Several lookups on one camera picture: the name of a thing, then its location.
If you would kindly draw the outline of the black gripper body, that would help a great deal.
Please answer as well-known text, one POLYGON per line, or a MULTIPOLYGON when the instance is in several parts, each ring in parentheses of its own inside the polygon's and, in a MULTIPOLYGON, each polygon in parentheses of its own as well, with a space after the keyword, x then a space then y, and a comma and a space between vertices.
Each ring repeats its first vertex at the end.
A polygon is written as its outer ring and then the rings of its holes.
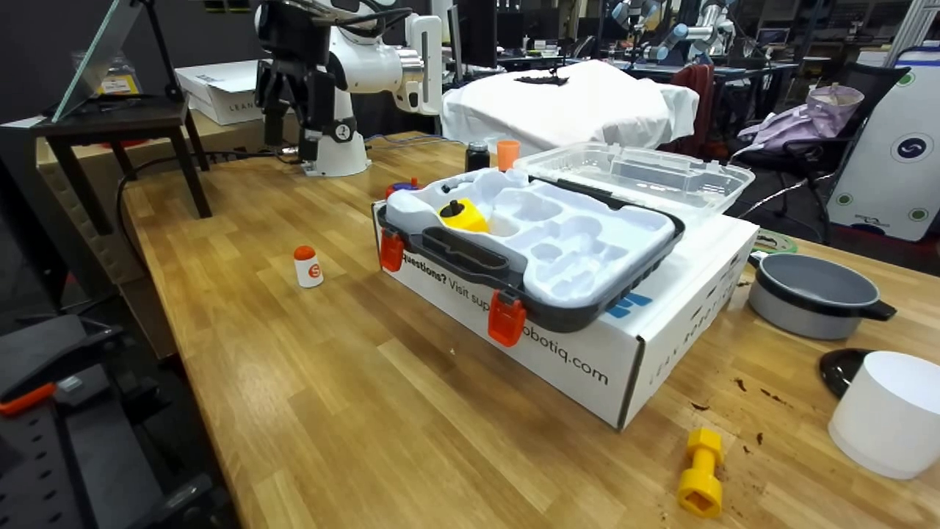
POLYGON ((316 158, 316 141, 332 117, 325 0, 257 0, 253 26, 260 44, 254 69, 254 105, 263 116, 263 145, 282 148, 284 113, 295 116, 300 158, 316 158))

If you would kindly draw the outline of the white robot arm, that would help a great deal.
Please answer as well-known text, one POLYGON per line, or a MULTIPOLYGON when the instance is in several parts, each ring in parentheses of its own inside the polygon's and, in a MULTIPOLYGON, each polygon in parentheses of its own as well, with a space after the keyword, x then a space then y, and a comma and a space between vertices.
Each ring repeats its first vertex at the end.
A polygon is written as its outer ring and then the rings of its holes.
POLYGON ((400 113, 436 116, 442 95, 442 20, 395 0, 257 0, 260 44, 254 105, 263 141, 282 145, 282 117, 300 126, 304 177, 354 177, 366 148, 353 108, 354 95, 391 95, 400 113))

